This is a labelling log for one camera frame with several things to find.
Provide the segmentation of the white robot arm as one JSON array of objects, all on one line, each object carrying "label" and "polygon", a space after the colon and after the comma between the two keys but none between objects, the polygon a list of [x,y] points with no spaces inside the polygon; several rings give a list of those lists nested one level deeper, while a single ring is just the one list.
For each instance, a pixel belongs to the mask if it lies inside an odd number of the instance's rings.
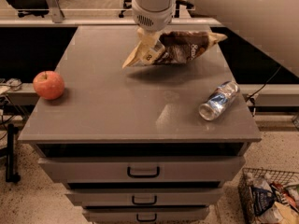
[{"label": "white robot arm", "polygon": [[[187,0],[299,76],[299,0]],[[133,0],[134,20],[148,31],[171,21],[175,0]]]}]

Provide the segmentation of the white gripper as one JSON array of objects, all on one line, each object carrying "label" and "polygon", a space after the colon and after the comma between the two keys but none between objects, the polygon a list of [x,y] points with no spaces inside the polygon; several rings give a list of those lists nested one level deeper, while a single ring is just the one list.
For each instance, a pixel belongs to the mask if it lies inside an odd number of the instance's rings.
[{"label": "white gripper", "polygon": [[172,20],[174,0],[133,0],[133,18],[141,49],[140,60],[144,65],[153,64],[165,51],[160,42],[160,32]]}]

